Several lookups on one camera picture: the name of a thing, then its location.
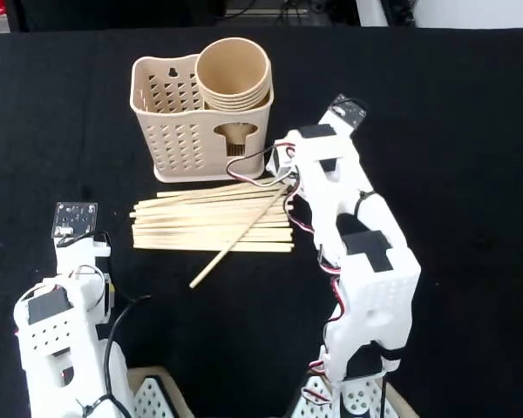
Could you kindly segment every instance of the circuit board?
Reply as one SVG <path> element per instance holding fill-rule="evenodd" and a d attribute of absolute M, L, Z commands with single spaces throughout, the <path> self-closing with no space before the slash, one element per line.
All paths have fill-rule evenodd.
<path fill-rule="evenodd" d="M 52 238 L 77 237 L 95 230 L 97 203 L 58 202 L 52 224 Z"/>

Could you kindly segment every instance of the hole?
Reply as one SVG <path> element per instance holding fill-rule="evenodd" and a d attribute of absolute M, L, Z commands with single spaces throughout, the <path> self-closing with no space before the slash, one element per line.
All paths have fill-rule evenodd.
<path fill-rule="evenodd" d="M 215 126 L 214 132 L 225 137 L 227 157 L 240 157 L 246 152 L 246 138 L 256 133 L 257 126 L 246 123 Z"/>

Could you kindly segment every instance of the black cloth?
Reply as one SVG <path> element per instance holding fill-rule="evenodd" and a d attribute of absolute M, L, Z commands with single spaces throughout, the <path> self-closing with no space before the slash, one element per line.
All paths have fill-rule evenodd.
<path fill-rule="evenodd" d="M 268 142 L 340 92 L 367 104 L 363 167 L 422 266 L 396 389 L 422 416 L 523 416 L 523 30 L 301 28 L 0 36 L 0 416 L 29 415 L 12 309 L 54 274 L 57 201 L 98 201 L 117 284 L 157 296 L 119 331 L 129 367 L 165 366 L 198 416 L 281 415 L 297 395 L 335 304 L 310 236 L 229 254 L 194 291 L 212 253 L 132 249 L 132 205 L 168 188 L 132 63 L 235 35 L 273 63 Z"/>

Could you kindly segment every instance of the paper cup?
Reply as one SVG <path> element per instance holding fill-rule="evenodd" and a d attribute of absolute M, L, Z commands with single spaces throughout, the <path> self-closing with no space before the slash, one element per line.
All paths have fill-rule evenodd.
<path fill-rule="evenodd" d="M 271 87 L 271 64 L 263 48 L 241 37 L 210 44 L 198 57 L 195 74 L 203 99 L 215 109 L 252 107 Z"/>

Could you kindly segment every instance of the wire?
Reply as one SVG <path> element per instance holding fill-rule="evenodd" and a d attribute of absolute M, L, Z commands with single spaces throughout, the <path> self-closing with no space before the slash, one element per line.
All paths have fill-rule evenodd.
<path fill-rule="evenodd" d="M 387 379 L 384 377 L 382 378 L 382 396 L 380 398 L 380 418 L 384 418 L 385 415 L 385 389 L 387 388 Z"/>
<path fill-rule="evenodd" d="M 339 277 L 336 276 L 336 277 L 332 277 L 331 281 L 330 281 L 331 289 L 333 290 L 333 294 L 335 295 L 335 297 L 337 299 L 337 304 L 339 305 L 339 315 L 329 318 L 328 320 L 325 321 L 325 324 L 323 324 L 322 340 L 323 340 L 323 347 L 325 348 L 326 353 L 328 352 L 328 346 L 325 343 L 325 335 L 327 333 L 328 325 L 331 322 L 340 320 L 343 317 L 343 315 L 345 314 L 345 303 L 343 301 L 343 296 L 340 293 L 339 280 L 340 280 Z"/>
<path fill-rule="evenodd" d="M 306 394 L 309 394 L 311 396 L 314 396 L 315 398 L 317 398 L 317 400 L 319 400 L 320 402 L 318 401 L 314 401 L 313 399 L 310 399 Z M 306 401 L 310 401 L 312 402 L 314 405 L 317 405 L 317 406 L 321 406 L 321 405 L 329 405 L 331 403 L 331 400 L 328 399 L 327 397 L 323 396 L 322 394 L 318 394 L 317 392 L 311 390 L 311 389 L 308 389 L 306 387 L 302 388 L 301 389 L 301 395 L 302 395 L 302 398 L 304 398 Z"/>
<path fill-rule="evenodd" d="M 100 396 L 91 406 L 83 407 L 84 415 L 83 417 L 87 417 L 91 415 L 95 409 L 100 405 L 103 401 L 111 401 L 116 408 L 122 413 L 124 418 L 132 418 L 126 407 L 122 402 L 120 402 L 114 394 L 112 393 L 112 383 L 111 383 L 111 370 L 109 368 L 109 363 L 111 359 L 111 351 L 112 351 L 112 344 L 114 342 L 114 334 L 116 333 L 117 329 L 119 328 L 120 324 L 122 323 L 122 320 L 140 303 L 145 300 L 150 300 L 152 297 L 150 294 L 146 294 L 144 296 L 138 297 L 138 299 L 132 301 L 128 306 L 124 308 L 122 313 L 119 315 L 119 317 L 114 321 L 114 324 L 112 324 L 111 332 L 108 334 L 108 340 L 106 341 L 106 347 L 105 347 L 105 358 L 103 360 L 103 373 L 105 374 L 105 387 L 106 387 L 106 394 L 103 394 Z"/>
<path fill-rule="evenodd" d="M 317 253 L 317 262 L 320 265 L 320 268 L 328 274 L 341 274 L 340 267 L 333 267 L 331 264 L 323 261 L 323 246 L 320 245 L 320 250 Z"/>
<path fill-rule="evenodd" d="M 228 20 L 228 19 L 232 19 L 234 17 L 238 17 L 240 15 L 243 15 L 244 13 L 246 13 L 248 10 L 252 9 L 252 7 L 254 6 L 256 0 L 251 0 L 250 3 L 248 3 L 244 9 L 242 9 L 241 11 L 237 12 L 237 13 L 234 13 L 233 15 L 227 15 L 227 16 L 222 16 L 222 17 L 217 17 L 215 20 Z"/>
<path fill-rule="evenodd" d="M 342 105 L 343 103 L 349 103 L 349 102 L 354 103 L 355 105 L 359 105 L 365 111 L 367 111 L 367 109 L 368 109 L 368 105 L 359 98 L 340 98 L 340 99 L 336 100 L 335 102 L 333 102 L 331 105 L 337 106 L 337 105 Z"/>
<path fill-rule="evenodd" d="M 108 234 L 107 231 L 90 231 L 88 233 L 82 233 L 81 235 L 78 235 L 77 237 L 70 238 L 69 237 L 63 237 L 57 244 L 57 248 L 66 248 L 68 246 L 71 246 L 75 244 L 76 242 L 89 238 L 89 237 L 95 237 L 95 236 L 102 236 L 105 240 L 106 244 L 111 248 L 111 256 L 106 257 L 106 268 L 108 270 L 108 273 L 111 277 L 111 282 L 115 283 L 116 280 L 114 279 L 114 269 L 112 267 L 112 242 L 111 242 L 111 236 Z M 134 298 L 130 297 L 126 294 L 126 292 L 120 290 L 119 288 L 116 288 L 117 293 L 122 296 L 123 299 L 127 300 L 128 302 L 134 301 Z"/>
<path fill-rule="evenodd" d="M 111 384 L 111 371 L 109 369 L 109 360 L 111 358 L 111 349 L 112 349 L 112 343 L 114 342 L 114 334 L 116 333 L 116 330 L 120 326 L 120 323 L 122 323 L 122 320 L 134 309 L 139 303 L 150 300 L 151 295 L 146 294 L 143 296 L 138 297 L 138 299 L 134 300 L 132 303 L 130 303 L 128 306 L 124 308 L 122 313 L 119 315 L 119 317 L 114 321 L 114 324 L 112 324 L 111 332 L 108 334 L 108 340 L 106 341 L 106 348 L 105 348 L 105 361 L 103 363 L 103 371 L 105 372 L 105 386 L 106 386 L 106 393 L 111 394 L 112 393 L 112 384 Z"/>
<path fill-rule="evenodd" d="M 307 233 L 314 233 L 314 228 L 312 228 L 312 226 L 310 225 L 307 225 L 305 224 L 304 222 L 301 222 L 300 220 L 298 220 L 297 218 L 295 218 L 294 216 L 292 216 L 289 212 L 289 209 L 287 208 L 287 205 L 289 204 L 289 202 L 299 193 L 300 191 L 300 185 L 301 185 L 301 179 L 300 179 L 300 172 L 298 171 L 298 167 L 296 167 L 296 182 L 295 182 L 295 185 L 293 185 L 293 188 L 291 189 L 291 191 L 289 192 L 289 194 L 285 197 L 285 199 L 283 200 L 282 202 L 282 210 L 287 214 L 287 218 L 289 218 L 289 220 L 295 224 L 296 226 L 298 226 L 300 229 L 302 229 L 303 231 L 306 231 Z"/>
<path fill-rule="evenodd" d="M 261 151 L 258 151 L 258 152 L 255 152 L 253 154 L 250 154 L 250 155 L 246 155 L 246 156 L 243 156 L 243 157 L 237 157 L 237 158 L 233 158 L 231 159 L 228 163 L 227 163 L 227 168 L 226 168 L 226 171 L 227 171 L 227 174 L 232 177 L 233 179 L 237 179 L 237 180 L 241 180 L 241 181 L 246 181 L 248 183 L 250 183 L 251 185 L 257 185 L 258 187 L 270 187 L 272 185 L 276 185 L 277 183 L 279 183 L 280 181 L 283 181 L 284 179 L 286 179 L 293 171 L 292 167 L 290 170 L 288 170 L 285 174 L 283 174 L 281 177 L 279 178 L 276 178 L 274 179 L 273 181 L 269 182 L 269 183 L 260 183 L 258 181 L 255 181 L 254 179 L 251 179 L 250 177 L 246 177 L 246 176 L 242 176 L 241 174 L 238 174 L 236 172 L 232 172 L 231 169 L 230 169 L 230 166 L 234 163 L 237 163 L 239 161 L 242 161 L 244 159 L 248 159 L 248 158 L 252 158 L 252 157 L 256 157 L 260 154 L 265 154 L 266 152 L 270 152 L 272 151 L 274 148 L 276 148 L 277 146 L 288 146 L 288 147 L 294 147 L 295 145 L 290 143 L 290 142 L 281 142 L 280 144 L 273 144 L 269 147 L 267 147 L 266 149 L 264 150 L 261 150 Z"/>
<path fill-rule="evenodd" d="M 108 233 L 106 231 L 90 231 L 88 233 L 82 233 L 81 235 L 78 235 L 77 237 L 73 237 L 73 238 L 64 236 L 56 244 L 56 248 L 66 248 L 67 246 L 72 246 L 73 244 L 75 244 L 76 242 L 78 242 L 78 241 L 80 241 L 82 239 L 89 238 L 89 237 L 94 237 L 96 235 L 103 235 L 103 237 L 105 237 L 105 242 L 108 245 L 110 245 L 111 239 L 108 236 Z"/>
<path fill-rule="evenodd" d="M 93 270 L 96 274 L 98 274 L 101 278 L 101 280 L 103 281 L 103 292 L 101 293 L 101 295 L 98 297 L 98 299 L 95 301 L 95 303 L 93 304 L 92 307 L 88 308 L 87 309 L 87 312 L 90 312 L 91 310 L 93 310 L 95 307 L 97 307 L 97 305 L 100 303 L 100 301 L 105 297 L 105 294 L 106 294 L 106 278 L 105 278 L 105 275 L 103 274 L 103 272 L 100 271 L 100 269 L 98 269 L 97 267 L 95 266 L 92 266 L 91 264 L 81 264 L 79 266 L 77 266 L 76 268 L 74 268 L 70 274 L 68 274 L 68 277 L 71 277 L 75 272 L 76 270 L 79 270 L 81 267 L 88 267 L 88 268 L 91 268 L 91 270 Z"/>

